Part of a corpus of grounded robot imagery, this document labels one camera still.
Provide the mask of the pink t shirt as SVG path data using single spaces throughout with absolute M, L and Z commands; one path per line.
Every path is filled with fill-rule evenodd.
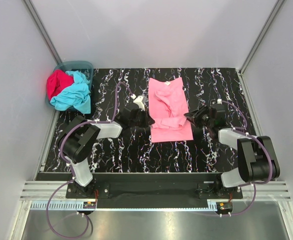
M 161 82 L 150 78 L 148 82 L 148 109 L 154 120 L 150 127 L 152 143 L 192 141 L 191 123 L 183 80 L 178 77 Z

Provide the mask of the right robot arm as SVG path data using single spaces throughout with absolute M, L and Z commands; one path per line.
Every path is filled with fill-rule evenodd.
M 205 127 L 210 138 L 237 151 L 237 168 L 219 175 L 213 186 L 218 198 L 225 198 L 232 188 L 263 185 L 280 176 L 272 140 L 268 136 L 254 136 L 244 127 L 231 127 L 226 120 L 227 105 L 239 110 L 234 104 L 218 99 L 211 106 L 203 105 L 185 113 L 186 119 L 197 128 Z

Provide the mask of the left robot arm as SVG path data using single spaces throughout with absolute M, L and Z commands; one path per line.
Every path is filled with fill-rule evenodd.
M 123 130 L 139 127 L 147 128 L 155 123 L 147 109 L 130 103 L 116 114 L 113 121 L 93 121 L 78 115 L 66 125 L 58 147 L 60 156 L 71 167 L 72 178 L 78 184 L 77 192 L 83 198 L 94 194 L 93 174 L 88 157 L 94 143 L 100 139 L 117 139 Z

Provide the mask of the cyan t shirt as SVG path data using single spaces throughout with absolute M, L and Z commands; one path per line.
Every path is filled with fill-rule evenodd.
M 86 75 L 78 70 L 64 71 L 73 77 L 74 83 L 54 96 L 49 103 L 58 111 L 75 109 L 82 114 L 91 113 L 91 88 Z

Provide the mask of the teal plastic basket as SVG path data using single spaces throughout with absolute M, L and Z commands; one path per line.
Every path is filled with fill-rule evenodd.
M 90 81 L 90 95 L 91 95 L 91 88 L 92 88 L 92 84 L 93 84 L 94 67 L 90 62 L 88 62 L 88 61 L 79 61 L 79 60 L 78 61 L 66 61 L 66 62 L 63 62 L 63 63 L 57 65 L 55 67 L 55 69 L 53 70 L 53 72 L 55 70 L 58 70 L 58 69 L 62 70 L 63 72 L 65 72 L 65 71 L 79 71 L 79 72 L 85 74 L 86 78 Z M 50 107 L 55 109 L 55 107 L 50 104 L 47 94 L 46 94 L 46 97 L 45 97 L 45 102 L 46 102 L 46 104 L 48 106 L 50 106 Z M 72 109 L 68 109 L 66 111 L 74 112 L 74 111 L 77 111 L 77 110 L 72 108 Z

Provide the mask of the red t shirt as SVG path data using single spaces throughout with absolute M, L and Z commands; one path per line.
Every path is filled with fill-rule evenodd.
M 53 97 L 57 96 L 65 88 L 74 83 L 72 76 L 66 74 L 60 69 L 55 70 L 46 81 L 46 94 L 50 101 Z

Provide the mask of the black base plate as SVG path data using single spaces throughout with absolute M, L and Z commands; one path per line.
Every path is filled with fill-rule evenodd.
M 86 187 L 67 186 L 68 199 L 93 199 L 103 209 L 200 209 L 208 200 L 241 200 L 237 188 L 224 188 L 219 173 L 95 173 Z

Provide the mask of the aluminium frame rail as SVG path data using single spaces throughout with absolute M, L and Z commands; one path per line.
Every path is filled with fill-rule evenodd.
M 24 184 L 20 199 L 46 200 L 58 188 L 54 199 L 92 199 L 97 191 L 99 199 L 111 199 L 120 195 L 129 196 L 190 196 L 208 200 L 251 200 L 253 196 L 257 201 L 290 201 L 291 197 L 283 181 L 273 181 L 268 184 L 257 184 L 244 187 L 235 187 L 221 193 L 214 190 L 212 181 L 204 182 L 127 182 L 127 181 L 98 181 L 94 186 L 85 189 L 68 183 L 63 186 L 63 181 L 27 181 Z

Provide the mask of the right corner aluminium post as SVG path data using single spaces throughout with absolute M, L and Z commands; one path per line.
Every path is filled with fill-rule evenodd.
M 240 75 L 243 75 L 245 73 L 246 69 L 248 68 L 250 62 L 254 58 L 257 50 L 259 49 L 261 43 L 263 42 L 264 38 L 266 37 L 268 31 L 270 30 L 272 24 L 276 20 L 278 14 L 280 13 L 280 11 L 285 3 L 286 3 L 286 0 L 277 0 L 275 2 L 271 12 L 269 13 L 269 15 L 263 25 L 263 27 L 261 28 L 256 40 L 254 41 L 253 46 L 251 47 L 247 57 L 245 58 L 241 67 L 238 69 L 238 72 L 240 73 Z

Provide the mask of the corner aluminium post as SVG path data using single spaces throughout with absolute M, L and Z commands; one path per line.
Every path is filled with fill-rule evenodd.
M 57 65 L 61 64 L 63 61 L 54 46 L 53 41 L 51 40 L 43 21 L 40 18 L 40 15 L 38 14 L 33 2 L 31 0 L 22 0 L 23 5 L 25 6 L 28 14 L 30 15 L 34 25 L 36 26 L 38 32 L 40 33 L 46 47 L 48 48 L 51 56 L 53 57 L 54 61 Z
M 264 38 L 266 37 L 268 31 L 270 30 L 272 24 L 276 20 L 278 14 L 280 13 L 280 11 L 285 3 L 286 3 L 286 0 L 277 0 L 275 2 L 271 12 L 269 13 L 269 15 L 263 25 L 263 27 L 261 28 L 256 40 L 254 41 L 253 46 L 251 47 L 247 57 L 245 58 L 241 67 L 238 69 L 238 72 L 240 73 L 240 75 L 243 75 L 245 73 L 246 69 L 248 68 L 250 62 L 254 58 L 257 50 L 259 49 L 261 43 L 263 42 Z

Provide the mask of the left corner aluminium post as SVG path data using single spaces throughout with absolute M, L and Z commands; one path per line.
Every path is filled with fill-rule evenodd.
M 48 48 L 51 56 L 53 57 L 54 61 L 57 65 L 61 64 L 63 61 L 54 46 L 53 41 L 51 40 L 43 21 L 40 18 L 40 15 L 38 14 L 33 2 L 31 0 L 22 0 L 23 5 L 25 6 L 28 14 L 30 15 L 34 25 L 36 26 L 38 32 L 40 33 L 46 47 Z

